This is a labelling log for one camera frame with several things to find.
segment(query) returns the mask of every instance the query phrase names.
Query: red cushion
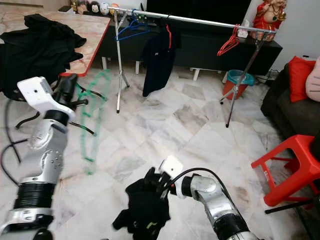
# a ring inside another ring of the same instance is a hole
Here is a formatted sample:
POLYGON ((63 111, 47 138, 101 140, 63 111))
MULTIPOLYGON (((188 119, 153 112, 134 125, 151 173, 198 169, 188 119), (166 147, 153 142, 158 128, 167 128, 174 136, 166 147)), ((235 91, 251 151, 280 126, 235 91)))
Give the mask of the red cushion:
POLYGON ((292 103, 308 98, 306 81, 315 64, 316 61, 307 61, 297 56, 289 62, 290 100, 292 103))

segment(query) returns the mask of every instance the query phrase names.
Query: pillow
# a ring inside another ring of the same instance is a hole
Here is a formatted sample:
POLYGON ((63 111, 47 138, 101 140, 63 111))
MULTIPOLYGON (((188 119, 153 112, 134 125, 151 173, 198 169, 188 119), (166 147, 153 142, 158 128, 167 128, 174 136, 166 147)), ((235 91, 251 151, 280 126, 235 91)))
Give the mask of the pillow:
POLYGON ((306 81, 315 64, 316 61, 303 60, 297 56, 289 62, 290 100, 292 103, 308 98, 306 81))
POLYGON ((316 60, 313 71, 306 79, 305 90, 310 99, 320 102, 320 57, 316 60))

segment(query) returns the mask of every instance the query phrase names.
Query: marble table top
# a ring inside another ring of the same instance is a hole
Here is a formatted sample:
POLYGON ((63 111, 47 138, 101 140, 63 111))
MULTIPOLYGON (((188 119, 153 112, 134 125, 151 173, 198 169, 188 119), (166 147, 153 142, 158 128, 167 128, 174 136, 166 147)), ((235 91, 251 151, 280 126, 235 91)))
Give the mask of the marble table top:
POLYGON ((39 13, 42 16, 68 25, 76 34, 86 38, 86 43, 75 48, 75 51, 83 54, 82 59, 70 63, 70 69, 66 69, 61 76, 78 74, 83 77, 87 74, 99 46, 107 32, 110 18, 72 14, 64 12, 44 11, 42 8, 15 8, 10 5, 0 5, 0 34, 27 28, 24 16, 39 13))

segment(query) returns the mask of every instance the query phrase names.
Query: television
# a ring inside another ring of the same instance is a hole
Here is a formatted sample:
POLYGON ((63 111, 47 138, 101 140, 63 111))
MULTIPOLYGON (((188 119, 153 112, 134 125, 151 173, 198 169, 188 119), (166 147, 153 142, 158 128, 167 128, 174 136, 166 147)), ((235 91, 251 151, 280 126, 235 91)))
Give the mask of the television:
POLYGON ((242 24, 251 0, 147 0, 146 10, 159 14, 242 24))

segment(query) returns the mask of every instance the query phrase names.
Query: blue hanger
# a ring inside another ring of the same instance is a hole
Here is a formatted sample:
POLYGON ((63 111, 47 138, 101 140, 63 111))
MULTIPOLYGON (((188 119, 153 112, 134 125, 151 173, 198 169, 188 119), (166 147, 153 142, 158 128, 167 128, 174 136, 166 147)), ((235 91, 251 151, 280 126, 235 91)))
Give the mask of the blue hanger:
POLYGON ((137 18, 135 17, 135 14, 134 14, 134 11, 136 9, 132 9, 132 12, 131 12, 131 17, 133 18, 132 22, 130 23, 129 26, 126 26, 124 29, 122 29, 119 34, 118 34, 118 39, 117 39, 117 36, 114 37, 114 40, 115 41, 121 41, 121 40, 125 40, 125 39, 129 39, 129 38, 132 38, 134 36, 138 36, 138 35, 141 35, 141 34, 146 34, 146 33, 149 33, 150 32, 150 28, 148 27, 148 24, 147 23, 139 23, 137 18), (122 34, 124 31, 130 29, 130 30, 136 30, 138 29, 139 27, 146 27, 147 28, 147 31, 143 31, 143 32, 139 32, 139 33, 135 33, 135 34, 132 34, 130 36, 124 36, 124 37, 121 37, 119 38, 120 34, 122 34))

